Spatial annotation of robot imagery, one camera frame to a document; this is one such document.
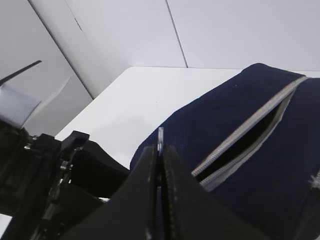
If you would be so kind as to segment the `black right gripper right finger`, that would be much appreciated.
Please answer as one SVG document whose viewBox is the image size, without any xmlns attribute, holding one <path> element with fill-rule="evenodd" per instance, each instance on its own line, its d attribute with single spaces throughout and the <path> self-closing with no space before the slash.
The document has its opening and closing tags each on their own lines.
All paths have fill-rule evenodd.
<svg viewBox="0 0 320 240">
<path fill-rule="evenodd" d="M 191 175 L 175 148 L 162 151 L 166 240 L 258 240 L 260 232 L 230 212 Z"/>
</svg>

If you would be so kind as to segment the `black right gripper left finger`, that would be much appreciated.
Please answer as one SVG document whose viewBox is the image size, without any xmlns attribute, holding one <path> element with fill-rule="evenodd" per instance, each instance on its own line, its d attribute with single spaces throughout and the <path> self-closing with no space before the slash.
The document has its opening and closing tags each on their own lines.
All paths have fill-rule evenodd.
<svg viewBox="0 0 320 240">
<path fill-rule="evenodd" d="M 63 240 L 156 240 L 156 145 L 147 146 L 119 190 Z"/>
</svg>

